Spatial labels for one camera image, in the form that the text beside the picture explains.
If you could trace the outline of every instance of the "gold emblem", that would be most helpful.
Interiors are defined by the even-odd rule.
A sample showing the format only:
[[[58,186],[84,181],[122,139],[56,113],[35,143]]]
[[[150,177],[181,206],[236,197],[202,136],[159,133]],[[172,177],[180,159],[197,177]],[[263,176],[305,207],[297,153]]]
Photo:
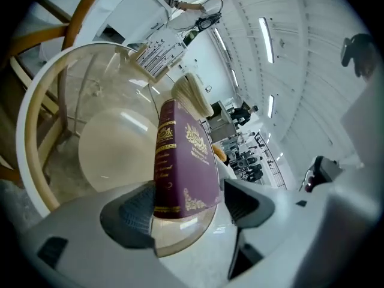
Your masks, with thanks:
[[[204,143],[203,138],[200,137],[198,130],[193,126],[191,127],[189,124],[187,124],[185,130],[187,132],[186,138],[188,139],[188,141],[191,142],[201,152],[208,155],[207,147]]]
[[[201,200],[192,199],[188,193],[187,188],[184,188],[184,199],[185,199],[185,208],[187,211],[206,207],[206,205]]]
[[[163,141],[170,140],[173,138],[173,131],[171,128],[163,127],[160,129],[159,133],[157,134],[157,142],[156,144],[159,144]]]

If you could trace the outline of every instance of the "ceiling beam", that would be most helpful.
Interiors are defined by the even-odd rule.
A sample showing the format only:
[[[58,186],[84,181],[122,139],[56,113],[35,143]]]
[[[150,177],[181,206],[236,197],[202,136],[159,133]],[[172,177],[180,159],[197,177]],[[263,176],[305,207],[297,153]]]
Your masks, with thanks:
[[[264,111],[264,101],[263,101],[263,93],[264,93],[264,90],[263,90],[263,79],[261,77],[261,72],[260,72],[260,59],[259,59],[259,55],[257,53],[257,49],[256,49],[256,43],[255,43],[255,39],[252,38],[253,35],[253,32],[252,30],[250,29],[250,25],[249,25],[249,22],[248,22],[248,19],[243,11],[243,9],[241,8],[241,4],[239,2],[239,0],[230,0],[232,2],[232,5],[233,7],[235,8],[235,11],[236,13],[238,14],[242,24],[243,24],[243,27],[244,27],[244,30],[245,30],[245,33],[246,35],[248,36],[248,43],[249,43],[249,46],[250,46],[250,50],[251,50],[251,54],[252,54],[252,57],[253,57],[253,61],[254,61],[254,69],[255,69],[255,72],[256,72],[256,90],[257,90],[257,95],[256,97],[252,97],[253,99],[256,100],[256,103],[259,107],[259,110],[261,111],[260,113],[262,113]]]
[[[304,90],[305,81],[307,79],[307,66],[308,66],[308,56],[309,51],[306,49],[308,47],[308,21],[305,15],[305,4],[303,0],[292,0],[292,5],[296,10],[297,21],[298,21],[298,31],[299,31],[299,46],[302,48],[300,50],[300,74],[298,80],[298,86],[295,89],[295,94],[293,96],[292,108],[289,111],[287,117],[287,124],[281,132],[280,140],[284,138],[288,129],[291,127],[293,119],[298,110],[302,93]]]
[[[298,171],[298,175],[301,177],[301,182],[302,177],[305,175],[305,172],[308,169],[308,165],[311,163],[313,158],[312,153],[304,145],[302,138],[299,137],[299,135],[293,129],[290,129],[290,132],[288,132],[288,135],[285,137],[284,141],[285,143],[282,142],[281,145],[288,151],[284,155],[293,160],[293,163],[295,164]]]
[[[349,140],[346,140],[343,133],[338,128],[341,124],[337,119],[332,119],[329,112],[319,109],[318,101],[315,99],[303,99],[300,105],[310,114],[315,123],[319,125],[322,131],[328,136],[328,139],[332,142],[332,145],[340,148],[343,153],[353,151],[353,145]]]
[[[276,88],[280,89],[283,93],[285,93],[287,97],[291,98],[294,96],[294,92],[292,91],[292,88],[289,85],[287,85],[283,80],[272,75],[270,72],[266,70],[262,71],[262,75],[263,77],[268,78],[268,83],[271,83],[272,85],[276,86]]]
[[[209,38],[211,39],[214,47],[216,48],[216,51],[221,59],[221,62],[223,63],[224,65],[224,68],[226,70],[226,74],[227,74],[227,77],[229,78],[229,81],[231,82],[231,87],[232,87],[232,91],[233,91],[233,94],[236,95],[236,87],[235,87],[235,80],[233,79],[233,76],[232,76],[232,72],[231,70],[229,69],[229,65],[228,63],[225,61],[225,58],[224,58],[224,53],[223,51],[220,49],[219,45],[218,45],[218,41],[216,40],[216,37],[214,36],[214,30],[213,29],[210,29],[207,31],[208,32],[208,35],[209,35]]]
[[[226,28],[226,26],[224,24],[222,25],[217,25],[217,29],[221,35],[221,37],[230,37],[229,33],[228,33],[228,30]],[[238,95],[241,95],[241,97],[243,98],[242,100],[245,100],[246,98],[244,97],[243,95],[243,92],[240,91],[240,88],[243,89],[244,85],[245,85],[245,82],[244,82],[244,79],[243,79],[243,76],[239,76],[240,72],[241,72],[241,66],[240,66],[240,61],[239,61],[239,57],[238,57],[238,54],[237,54],[237,51],[236,51],[236,48],[234,47],[234,45],[232,44],[232,41],[231,40],[228,40],[225,42],[225,45],[226,47],[229,48],[229,52],[230,52],[230,55],[232,57],[232,69],[235,71],[236,73],[236,78],[238,80],[238,84],[239,86],[238,87],[235,87],[235,83],[234,83],[234,80],[232,80],[232,82],[234,83],[233,86],[235,87],[235,90],[236,90],[236,93]]]

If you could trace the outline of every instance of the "maroon book cover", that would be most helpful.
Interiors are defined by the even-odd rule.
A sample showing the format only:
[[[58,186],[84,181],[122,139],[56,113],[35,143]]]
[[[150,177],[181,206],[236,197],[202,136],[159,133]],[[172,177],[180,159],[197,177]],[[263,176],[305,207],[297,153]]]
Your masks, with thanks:
[[[176,100],[161,107],[154,180],[158,218],[184,218],[220,202],[211,143],[200,124]]]

